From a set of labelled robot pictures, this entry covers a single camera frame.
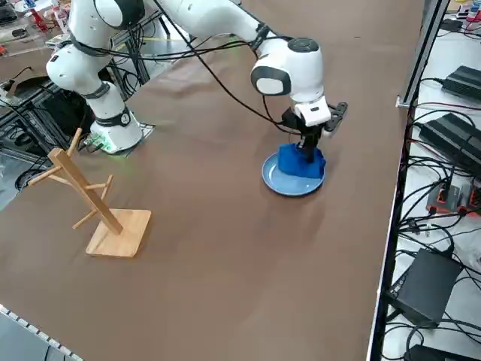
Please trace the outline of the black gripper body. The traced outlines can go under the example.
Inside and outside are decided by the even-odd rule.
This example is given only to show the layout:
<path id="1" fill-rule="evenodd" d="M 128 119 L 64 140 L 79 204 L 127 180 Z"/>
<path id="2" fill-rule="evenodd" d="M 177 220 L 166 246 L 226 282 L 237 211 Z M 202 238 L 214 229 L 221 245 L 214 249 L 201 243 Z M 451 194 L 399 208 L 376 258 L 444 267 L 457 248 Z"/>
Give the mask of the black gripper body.
<path id="1" fill-rule="evenodd" d="M 303 138 L 320 138 L 322 136 L 322 131 L 325 127 L 324 123 L 317 124 L 314 126 L 308 126 L 306 123 L 301 122 L 300 124 L 300 134 Z"/>

